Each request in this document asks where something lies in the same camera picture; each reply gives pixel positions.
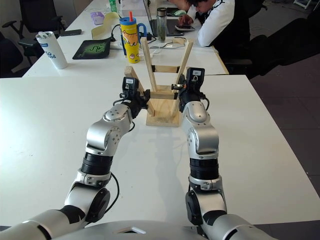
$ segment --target white shirt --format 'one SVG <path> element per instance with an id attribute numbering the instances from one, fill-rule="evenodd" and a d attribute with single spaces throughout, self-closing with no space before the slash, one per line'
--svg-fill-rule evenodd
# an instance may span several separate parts
<path id="1" fill-rule="evenodd" d="M 187 14 L 195 21 L 196 7 L 192 5 Z M 232 21 L 235 14 L 235 0 L 216 0 L 209 16 L 198 32 L 198 42 L 202 47 L 209 46 L 211 42 Z"/>

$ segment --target glass water bottle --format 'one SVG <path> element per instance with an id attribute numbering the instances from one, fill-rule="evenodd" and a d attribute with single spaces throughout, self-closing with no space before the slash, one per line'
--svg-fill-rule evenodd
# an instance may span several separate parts
<path id="1" fill-rule="evenodd" d="M 159 7 L 156 10 L 156 24 L 158 40 L 164 42 L 167 35 L 167 9 L 165 7 Z"/>

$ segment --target charger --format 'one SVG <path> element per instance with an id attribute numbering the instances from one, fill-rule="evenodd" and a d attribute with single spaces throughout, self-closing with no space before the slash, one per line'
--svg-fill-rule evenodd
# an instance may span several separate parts
<path id="1" fill-rule="evenodd" d="M 140 36 L 140 38 L 143 38 L 143 37 L 144 37 L 144 33 L 140 31 L 140 32 L 139 32 L 139 36 Z M 147 33 L 146 33 L 146 40 L 147 40 L 147 41 L 152 40 L 152 36 L 153 36 L 153 35 L 152 35 L 150 32 L 147 32 Z"/>

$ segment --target green bottle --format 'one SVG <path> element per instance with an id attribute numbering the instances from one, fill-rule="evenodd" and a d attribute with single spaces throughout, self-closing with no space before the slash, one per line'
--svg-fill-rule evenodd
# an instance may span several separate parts
<path id="1" fill-rule="evenodd" d="M 109 0 L 109 3 L 110 3 L 111 12 L 117 13 L 118 10 L 117 10 L 116 0 Z"/>

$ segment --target blue lid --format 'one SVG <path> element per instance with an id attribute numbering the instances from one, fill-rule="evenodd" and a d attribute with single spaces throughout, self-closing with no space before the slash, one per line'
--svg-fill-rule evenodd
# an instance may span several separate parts
<path id="1" fill-rule="evenodd" d="M 120 24 L 121 25 L 133 25 L 133 24 L 137 24 L 137 20 L 135 17 L 133 17 L 133 21 L 130 21 L 130 17 L 126 16 L 123 18 L 120 18 Z"/>

